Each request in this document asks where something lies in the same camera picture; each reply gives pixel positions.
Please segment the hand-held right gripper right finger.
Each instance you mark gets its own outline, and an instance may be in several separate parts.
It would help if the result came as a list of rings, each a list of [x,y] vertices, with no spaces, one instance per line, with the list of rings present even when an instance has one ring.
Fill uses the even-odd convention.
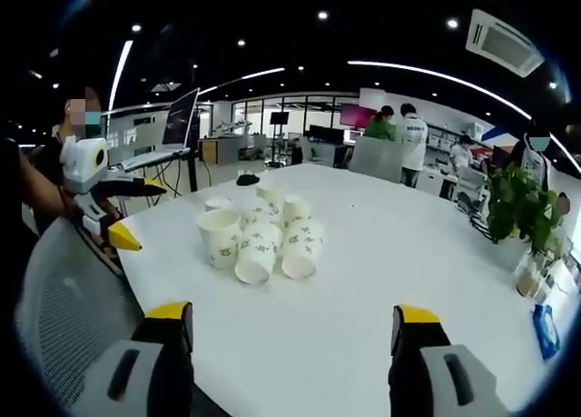
[[[392,416],[509,415],[495,375],[424,308],[394,307],[388,383]]]

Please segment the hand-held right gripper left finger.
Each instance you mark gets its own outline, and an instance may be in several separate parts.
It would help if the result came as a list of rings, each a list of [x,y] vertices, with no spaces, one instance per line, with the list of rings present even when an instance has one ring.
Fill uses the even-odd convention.
[[[163,304],[87,369],[84,415],[189,416],[193,378],[192,304]]]

